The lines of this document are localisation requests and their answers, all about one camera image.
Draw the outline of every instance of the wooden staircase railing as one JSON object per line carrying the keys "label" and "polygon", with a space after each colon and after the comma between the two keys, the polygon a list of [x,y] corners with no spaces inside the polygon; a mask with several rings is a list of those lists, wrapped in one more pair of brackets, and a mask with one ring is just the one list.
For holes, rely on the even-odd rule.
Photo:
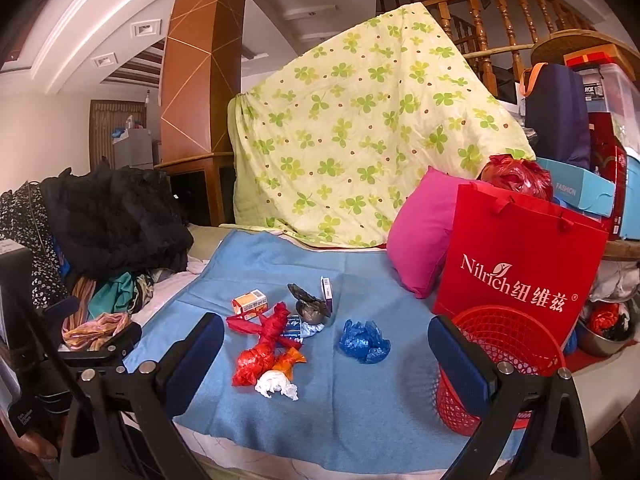
{"label": "wooden staircase railing", "polygon": [[[482,0],[482,2],[481,0],[393,0],[393,2],[378,0],[376,10],[378,12],[387,12],[404,4],[420,1],[434,16],[440,16],[442,30],[452,39],[472,69],[493,95],[497,95],[497,82],[491,63],[491,56],[511,52],[513,75],[515,80],[518,81],[524,70],[524,63],[520,55],[521,51],[531,49],[535,43],[546,39],[549,34],[556,30],[568,28],[594,30],[589,20],[561,0],[515,0],[521,11],[518,13],[510,13],[508,0],[493,0],[502,17],[507,44],[490,48],[486,27],[482,20],[482,12],[488,8],[482,3],[486,4],[487,0]],[[468,5],[472,23],[450,12],[450,6],[463,2]],[[542,27],[546,26],[546,30],[538,30],[539,27],[536,27],[532,5],[538,6],[545,23]],[[518,43],[513,26],[517,19],[523,19],[527,25],[531,43]]]}

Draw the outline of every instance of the recessed ceiling light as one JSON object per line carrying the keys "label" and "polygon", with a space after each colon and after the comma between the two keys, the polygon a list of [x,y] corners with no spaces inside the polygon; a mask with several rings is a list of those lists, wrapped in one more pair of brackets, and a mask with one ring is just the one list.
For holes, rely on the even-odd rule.
{"label": "recessed ceiling light", "polygon": [[116,60],[116,55],[113,52],[110,52],[109,54],[102,54],[101,56],[92,57],[91,61],[93,61],[98,68],[102,68],[103,66],[115,65],[118,62]]}
{"label": "recessed ceiling light", "polygon": [[131,23],[131,37],[159,36],[162,20],[147,20],[146,22]]}

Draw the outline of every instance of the green clover-print blanket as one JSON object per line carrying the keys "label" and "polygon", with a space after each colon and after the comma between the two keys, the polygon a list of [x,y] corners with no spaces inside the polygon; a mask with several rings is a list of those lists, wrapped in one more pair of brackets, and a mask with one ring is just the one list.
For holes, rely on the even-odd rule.
{"label": "green clover-print blanket", "polygon": [[229,104],[236,223],[312,246],[370,247],[429,166],[476,178],[534,158],[420,3],[325,41]]}

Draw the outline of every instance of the bed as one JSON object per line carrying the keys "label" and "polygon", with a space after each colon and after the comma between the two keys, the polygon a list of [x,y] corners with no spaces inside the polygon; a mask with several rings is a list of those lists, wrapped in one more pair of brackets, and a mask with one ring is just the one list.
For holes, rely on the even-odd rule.
{"label": "bed", "polygon": [[[231,230],[224,228],[199,226],[192,226],[190,231],[195,240],[190,256],[200,260],[212,258],[221,241],[231,232]],[[290,238],[288,239],[287,243],[298,244]],[[174,276],[172,281],[161,288],[153,300],[140,313],[136,314],[136,321],[145,324],[149,319],[153,319],[153,316],[162,310],[163,305],[172,295],[196,279],[198,272],[203,267],[204,264],[198,265],[196,261],[191,262],[187,272],[180,273],[180,276]],[[150,330],[156,329],[150,325],[145,329],[145,335]],[[575,383],[591,442],[595,442],[609,429],[616,417],[640,389],[640,378],[633,373],[640,353],[639,347],[638,345],[629,347],[606,362],[585,368],[575,375]],[[258,396],[256,392],[251,392],[249,395]],[[277,478],[282,480],[302,478],[383,479],[391,478],[393,475],[393,478],[411,477],[412,479],[435,480],[444,472],[443,468],[416,470],[405,474],[390,472],[387,474],[363,474],[362,472],[332,470],[331,468],[322,468],[321,465],[313,461],[283,458],[277,454],[251,449],[249,446],[240,446],[229,438],[214,437],[205,434],[204,431],[198,432],[189,429],[186,426],[193,427],[189,421],[186,424],[181,424],[181,422],[182,420],[177,422],[180,434],[190,449],[198,456],[203,466],[211,473],[212,478],[226,478],[225,476],[228,475],[229,478]]]}

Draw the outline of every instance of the pink pillow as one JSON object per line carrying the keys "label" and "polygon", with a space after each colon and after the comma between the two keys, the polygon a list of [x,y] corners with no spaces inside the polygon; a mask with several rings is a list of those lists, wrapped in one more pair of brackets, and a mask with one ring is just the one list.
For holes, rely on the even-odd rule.
{"label": "pink pillow", "polygon": [[416,298],[433,291],[449,249],[458,186],[468,182],[429,168],[391,226],[386,254]]}

